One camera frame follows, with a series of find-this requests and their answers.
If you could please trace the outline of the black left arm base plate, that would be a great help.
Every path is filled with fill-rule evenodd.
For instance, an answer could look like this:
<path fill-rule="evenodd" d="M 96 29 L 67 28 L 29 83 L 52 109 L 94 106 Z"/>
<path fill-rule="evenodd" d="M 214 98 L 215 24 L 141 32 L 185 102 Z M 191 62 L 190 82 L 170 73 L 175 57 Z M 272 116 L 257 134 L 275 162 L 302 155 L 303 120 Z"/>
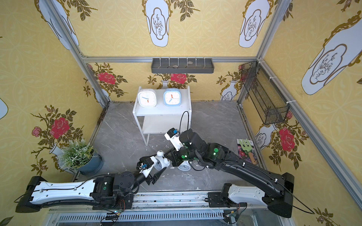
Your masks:
<path fill-rule="evenodd" d="M 114 209 L 116 210 L 130 210 L 133 204 L 133 194 L 127 194 L 126 196 L 118 196 Z"/>

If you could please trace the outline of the white twin-bell alarm clock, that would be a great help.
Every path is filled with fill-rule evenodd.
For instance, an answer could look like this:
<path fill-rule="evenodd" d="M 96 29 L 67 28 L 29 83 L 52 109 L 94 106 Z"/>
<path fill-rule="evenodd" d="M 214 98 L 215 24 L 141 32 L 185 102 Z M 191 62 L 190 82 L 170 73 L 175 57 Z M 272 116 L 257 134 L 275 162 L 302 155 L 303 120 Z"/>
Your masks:
<path fill-rule="evenodd" d="M 168 168 L 171 164 L 170 160 L 165 157 L 163 151 L 158 151 L 155 158 L 157 160 L 155 169 L 158 171 L 161 171 L 163 168 Z"/>

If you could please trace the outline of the blue square alarm clock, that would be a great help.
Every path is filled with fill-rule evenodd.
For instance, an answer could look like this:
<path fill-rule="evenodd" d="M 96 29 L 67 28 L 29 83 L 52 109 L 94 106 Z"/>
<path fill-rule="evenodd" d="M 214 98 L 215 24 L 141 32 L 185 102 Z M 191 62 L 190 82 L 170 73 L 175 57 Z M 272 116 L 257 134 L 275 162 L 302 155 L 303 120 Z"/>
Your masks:
<path fill-rule="evenodd" d="M 181 92 L 176 88 L 166 89 L 163 98 L 166 106 L 179 106 L 182 101 Z"/>

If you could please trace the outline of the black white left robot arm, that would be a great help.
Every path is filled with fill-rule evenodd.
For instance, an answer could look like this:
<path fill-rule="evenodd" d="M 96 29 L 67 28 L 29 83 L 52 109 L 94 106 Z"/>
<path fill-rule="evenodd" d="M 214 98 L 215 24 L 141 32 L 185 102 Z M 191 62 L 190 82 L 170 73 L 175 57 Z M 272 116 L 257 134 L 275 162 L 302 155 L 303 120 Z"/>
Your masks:
<path fill-rule="evenodd" d="M 129 210 L 143 182 L 154 184 L 170 165 L 164 156 L 142 157 L 135 172 L 105 174 L 84 182 L 52 183 L 34 176 L 17 200 L 17 213 L 59 205 L 88 205 L 95 210 Z"/>

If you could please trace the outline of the white square alarm clock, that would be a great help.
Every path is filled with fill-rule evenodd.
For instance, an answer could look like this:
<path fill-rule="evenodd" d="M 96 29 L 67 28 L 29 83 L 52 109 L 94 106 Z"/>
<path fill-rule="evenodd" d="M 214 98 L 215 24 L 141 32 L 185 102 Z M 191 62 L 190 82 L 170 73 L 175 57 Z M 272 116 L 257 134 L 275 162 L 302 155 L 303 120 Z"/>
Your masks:
<path fill-rule="evenodd" d="M 141 89 L 137 94 L 137 99 L 141 107 L 155 107 L 157 104 L 154 89 Z"/>

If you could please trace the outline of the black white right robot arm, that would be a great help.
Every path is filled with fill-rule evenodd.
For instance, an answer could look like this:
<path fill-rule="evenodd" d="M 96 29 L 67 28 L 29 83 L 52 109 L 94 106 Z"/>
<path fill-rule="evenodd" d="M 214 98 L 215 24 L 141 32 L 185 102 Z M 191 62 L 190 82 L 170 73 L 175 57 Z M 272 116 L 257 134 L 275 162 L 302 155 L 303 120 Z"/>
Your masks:
<path fill-rule="evenodd" d="M 235 175 L 265 193 L 262 201 L 271 212 L 284 218 L 291 217 L 295 180 L 292 174 L 281 175 L 264 170 L 243 160 L 227 147 L 218 143 L 206 143 L 192 129 L 178 133 L 172 128 L 165 134 L 165 138 L 174 146 L 166 154 L 174 167 L 184 161 L 198 160 L 202 167 Z"/>

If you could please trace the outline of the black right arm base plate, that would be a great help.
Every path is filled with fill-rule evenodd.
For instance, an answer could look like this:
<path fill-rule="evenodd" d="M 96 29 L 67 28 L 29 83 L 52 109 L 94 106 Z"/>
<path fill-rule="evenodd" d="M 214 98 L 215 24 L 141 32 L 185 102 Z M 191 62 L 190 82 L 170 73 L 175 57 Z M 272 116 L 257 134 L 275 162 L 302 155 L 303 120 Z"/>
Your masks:
<path fill-rule="evenodd" d="M 226 193 L 222 192 L 209 192 L 207 198 L 204 199 L 209 204 L 209 207 L 227 207 L 227 208 L 239 208 L 247 207 L 246 202 L 236 203 L 232 201 Z"/>

